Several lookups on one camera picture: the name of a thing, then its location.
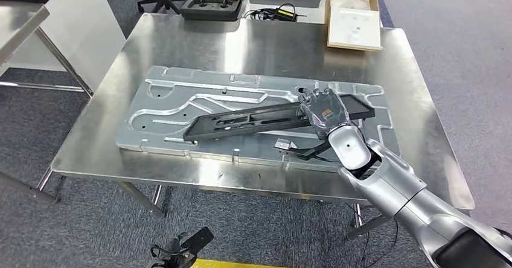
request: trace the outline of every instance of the silver robot arm segment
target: silver robot arm segment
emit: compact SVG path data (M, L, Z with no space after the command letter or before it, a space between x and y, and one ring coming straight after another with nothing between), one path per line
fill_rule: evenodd
M301 108L339 157L342 178L385 217L401 223L434 267L512 267L507 234L459 212L428 191L404 160L373 139L365 142L348 115L341 118L344 106L336 98L330 89L315 90L300 98ZM372 166L374 173L360 179Z

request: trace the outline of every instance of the metal fixture plate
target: metal fixture plate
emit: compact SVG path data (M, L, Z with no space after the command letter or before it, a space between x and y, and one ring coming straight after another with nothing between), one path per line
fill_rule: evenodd
M374 118L354 123L366 138L378 140L400 154L380 86L163 66L148 70L118 126L116 145L139 152L336 172L337 163L317 159L305 162L272 148L279 138L293 141L299 148L318 145L321 141L310 126L195 143L183 140L184 132L198 116L297 102L301 88L327 87L339 95L353 94L373 107ZM333 150L322 157L337 159Z

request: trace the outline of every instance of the metal table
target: metal table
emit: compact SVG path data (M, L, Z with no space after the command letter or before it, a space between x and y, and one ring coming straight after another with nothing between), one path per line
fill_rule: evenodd
M91 89L76 73L65 56L53 44L50 38L39 26L50 15L48 10L42 4L29 4L23 2L3 2L0 1L0 66L6 62L13 52L27 39L32 33L35 33L43 44L51 51L62 66L70 73L79 83L80 87L61 86L61 85L44 85L31 83L16 83L0 81L0 87L17 87L32 89L48 89L58 91L86 92L92 96ZM43 178L37 184L37 187L31 187L12 176L0 171L0 182L14 187L20 191L31 194L34 197L49 202L56 202L57 197L43 192L52 170L50 167L46 170Z
M132 152L114 142L117 127L152 65L381 85L402 157L429 189L459 209L474 202L401 29L383 28L381 53L327 48L319 24L185 21L144 14L85 107L52 169L117 181L156 215L160 185L366 203L336 173ZM130 182L154 183L147 200Z

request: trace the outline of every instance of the yellow label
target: yellow label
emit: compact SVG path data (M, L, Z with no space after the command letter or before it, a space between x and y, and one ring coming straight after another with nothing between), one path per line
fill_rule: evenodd
M331 109L326 109L322 112L322 116L325 118L329 115L331 115L333 113L333 111Z
M282 14L286 14L287 16L293 16L293 13L289 13L288 11L278 10L277 12L278 13L282 13Z
M280 268L280 267L198 259L196 261L196 263L194 264L194 268Z

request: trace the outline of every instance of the black elongated bracket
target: black elongated bracket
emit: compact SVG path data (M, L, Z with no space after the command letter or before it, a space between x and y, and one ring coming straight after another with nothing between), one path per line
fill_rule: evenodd
M375 110L354 95L341 95L350 120L375 117ZM288 103L197 117L183 134L184 141L203 141L234 135L309 126L300 104Z
M317 145L315 147L297 148L291 141L285 139L278 139L274 147L280 150L284 150L290 156L300 158L303 161L308 161L311 158L315 158L317 157L317 155L330 149L331 144L329 143L329 141L324 141L322 144Z

